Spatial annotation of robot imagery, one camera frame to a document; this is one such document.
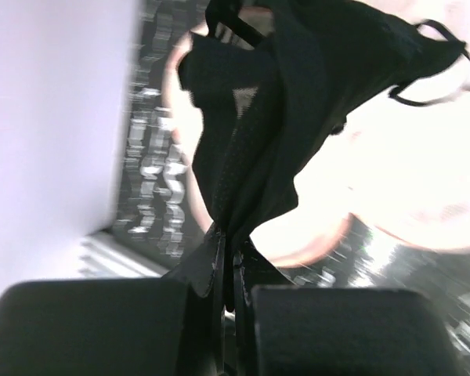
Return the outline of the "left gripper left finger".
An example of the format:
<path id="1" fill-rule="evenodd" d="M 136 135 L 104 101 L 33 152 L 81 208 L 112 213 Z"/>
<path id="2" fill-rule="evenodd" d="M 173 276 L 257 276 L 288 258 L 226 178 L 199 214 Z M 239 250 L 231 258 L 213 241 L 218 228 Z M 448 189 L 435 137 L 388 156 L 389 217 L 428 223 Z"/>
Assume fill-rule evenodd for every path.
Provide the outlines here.
<path id="1" fill-rule="evenodd" d="M 0 297 L 0 375 L 220 375 L 225 234 L 163 277 L 31 281 Z"/>

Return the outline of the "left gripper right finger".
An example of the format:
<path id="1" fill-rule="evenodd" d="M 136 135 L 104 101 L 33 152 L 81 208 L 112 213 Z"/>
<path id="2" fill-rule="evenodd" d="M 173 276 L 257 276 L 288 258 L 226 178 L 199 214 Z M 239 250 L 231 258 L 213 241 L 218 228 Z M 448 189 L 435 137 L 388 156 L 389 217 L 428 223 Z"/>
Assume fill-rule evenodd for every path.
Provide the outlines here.
<path id="1" fill-rule="evenodd" d="M 240 375 L 461 375 L 431 302 L 409 290 L 299 287 L 251 243 L 233 257 Z"/>

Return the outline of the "black bra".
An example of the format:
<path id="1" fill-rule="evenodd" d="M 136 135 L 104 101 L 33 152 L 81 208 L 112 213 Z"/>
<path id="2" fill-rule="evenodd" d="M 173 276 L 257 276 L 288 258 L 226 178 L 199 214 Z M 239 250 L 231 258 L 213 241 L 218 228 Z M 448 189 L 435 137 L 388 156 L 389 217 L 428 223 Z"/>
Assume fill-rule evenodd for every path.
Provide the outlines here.
<path id="1" fill-rule="evenodd" d="M 212 1 L 208 34 L 194 35 L 179 81 L 203 114 L 193 171 L 208 213 L 229 239 L 296 208 L 294 177 L 377 94 L 393 99 L 467 56 L 441 39 L 357 1 L 264 1 L 273 30 L 240 18 L 239 1 Z"/>

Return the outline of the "pink mesh bra laundry bag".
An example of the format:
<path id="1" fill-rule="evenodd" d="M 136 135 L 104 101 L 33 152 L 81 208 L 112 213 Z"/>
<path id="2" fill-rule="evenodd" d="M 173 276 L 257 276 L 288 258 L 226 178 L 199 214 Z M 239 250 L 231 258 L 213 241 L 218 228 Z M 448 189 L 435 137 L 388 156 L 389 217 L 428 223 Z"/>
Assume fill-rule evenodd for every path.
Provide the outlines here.
<path id="1" fill-rule="evenodd" d="M 383 91 L 347 115 L 345 124 L 294 177 L 296 208 L 248 236 L 278 266 L 322 258 L 359 219 L 397 244 L 440 253 L 470 253 L 470 1 L 357 1 L 418 24 L 434 40 L 434 20 L 466 44 L 443 72 L 415 81 L 399 99 Z M 261 34 L 273 30 L 269 10 L 245 6 L 240 18 Z M 185 33 L 165 63 L 164 103 L 173 137 L 189 165 L 193 217 L 216 226 L 193 171 L 203 114 L 180 84 L 178 67 L 206 20 Z"/>

